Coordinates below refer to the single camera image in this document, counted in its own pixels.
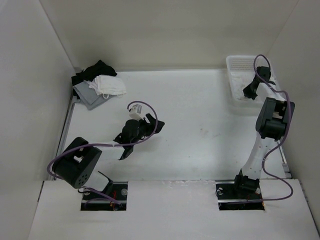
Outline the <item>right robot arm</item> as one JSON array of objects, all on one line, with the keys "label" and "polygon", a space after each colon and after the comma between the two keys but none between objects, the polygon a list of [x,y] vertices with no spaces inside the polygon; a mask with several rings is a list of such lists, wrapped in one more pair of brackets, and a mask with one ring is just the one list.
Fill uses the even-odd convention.
[{"label": "right robot arm", "polygon": [[295,104],[282,97],[271,81],[271,69],[258,66],[254,69],[252,82],[243,89],[246,98],[260,97],[263,105],[256,120],[256,139],[247,162],[234,179],[232,192],[238,198],[257,194],[260,188],[261,172],[265,171],[268,156],[280,146],[273,143],[284,140],[288,134]]}]

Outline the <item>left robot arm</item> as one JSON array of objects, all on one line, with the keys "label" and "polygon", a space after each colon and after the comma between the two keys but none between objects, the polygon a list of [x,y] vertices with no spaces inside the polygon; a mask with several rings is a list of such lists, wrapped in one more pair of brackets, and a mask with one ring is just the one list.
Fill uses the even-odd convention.
[{"label": "left robot arm", "polygon": [[115,137],[112,147],[85,146],[89,142],[82,137],[76,137],[66,148],[69,151],[76,148],[52,165],[52,171],[74,189],[94,189],[100,199],[108,199],[112,195],[113,181],[104,173],[95,170],[100,158],[105,160],[124,160],[134,151],[134,144],[143,141],[152,134],[158,134],[165,123],[156,120],[151,114],[146,114],[139,120],[129,119],[122,131]]}]

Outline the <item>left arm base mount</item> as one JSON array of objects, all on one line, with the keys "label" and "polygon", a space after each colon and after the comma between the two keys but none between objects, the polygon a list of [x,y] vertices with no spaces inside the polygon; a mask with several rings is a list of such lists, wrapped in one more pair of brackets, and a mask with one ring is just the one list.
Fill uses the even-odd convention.
[{"label": "left arm base mount", "polygon": [[78,189],[82,195],[81,211],[116,212],[127,210],[128,182],[113,182],[103,191],[104,195],[89,191],[86,188]]}]

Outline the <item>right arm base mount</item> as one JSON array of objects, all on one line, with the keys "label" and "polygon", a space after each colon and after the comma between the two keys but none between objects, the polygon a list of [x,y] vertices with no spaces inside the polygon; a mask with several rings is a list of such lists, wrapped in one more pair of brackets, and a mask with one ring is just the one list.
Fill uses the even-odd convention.
[{"label": "right arm base mount", "polygon": [[233,181],[217,181],[215,195],[220,211],[264,211],[260,187],[254,191],[235,190]]}]

